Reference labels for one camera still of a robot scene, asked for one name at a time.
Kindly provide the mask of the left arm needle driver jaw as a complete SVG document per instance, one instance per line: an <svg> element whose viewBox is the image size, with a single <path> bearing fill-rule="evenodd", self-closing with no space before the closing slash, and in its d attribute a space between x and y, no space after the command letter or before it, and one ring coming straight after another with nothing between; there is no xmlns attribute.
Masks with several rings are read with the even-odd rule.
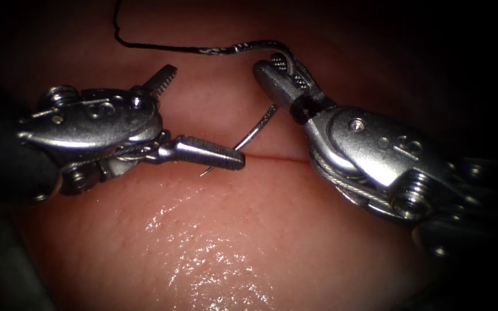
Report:
<svg viewBox="0 0 498 311"><path fill-rule="evenodd" d="M157 163L189 162L227 170L245 167L245 155L230 147L217 145L193 136L179 135L157 149Z"/></svg>
<svg viewBox="0 0 498 311"><path fill-rule="evenodd" d="M143 90L147 91L151 97L160 101L161 96L168 89L173 79L176 77L178 68L173 65L165 65L152 75L143 85Z"/></svg>

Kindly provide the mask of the right arm needle driver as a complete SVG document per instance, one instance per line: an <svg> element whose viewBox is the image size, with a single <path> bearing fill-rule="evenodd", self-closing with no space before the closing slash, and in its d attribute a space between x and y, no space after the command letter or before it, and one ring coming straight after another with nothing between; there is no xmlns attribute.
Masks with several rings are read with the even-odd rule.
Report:
<svg viewBox="0 0 498 311"><path fill-rule="evenodd" d="M442 150L394 119L309 96L289 111L307 134L317 173L371 214L417 222L462 197Z"/></svg>

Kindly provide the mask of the right arm needle driver jaw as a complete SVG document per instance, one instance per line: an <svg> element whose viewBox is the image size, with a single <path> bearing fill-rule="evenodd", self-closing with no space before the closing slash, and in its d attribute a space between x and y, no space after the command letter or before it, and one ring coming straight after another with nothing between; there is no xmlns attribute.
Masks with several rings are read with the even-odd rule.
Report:
<svg viewBox="0 0 498 311"><path fill-rule="evenodd" d="M292 75L288 74L288 61L285 56L280 53L275 53L270 57L270 61L274 67L276 67L280 72L286 74L294 84L302 90L302 95L306 94L311 97L320 97L321 88L318 83L314 80L313 76L310 74L308 69L299 61L295 61L295 70Z"/></svg>
<svg viewBox="0 0 498 311"><path fill-rule="evenodd" d="M271 62L260 60L252 67L255 80L271 101L283 109L290 109L297 98L302 95L294 82L280 72Z"/></svg>

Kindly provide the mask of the left arm needle driver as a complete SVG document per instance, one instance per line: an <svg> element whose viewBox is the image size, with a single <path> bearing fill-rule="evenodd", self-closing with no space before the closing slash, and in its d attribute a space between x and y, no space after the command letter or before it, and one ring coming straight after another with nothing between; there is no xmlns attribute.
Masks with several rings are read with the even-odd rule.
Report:
<svg viewBox="0 0 498 311"><path fill-rule="evenodd" d="M60 192L78 195L120 177L170 137L157 99L146 89L50 88L18 138L55 163Z"/></svg>

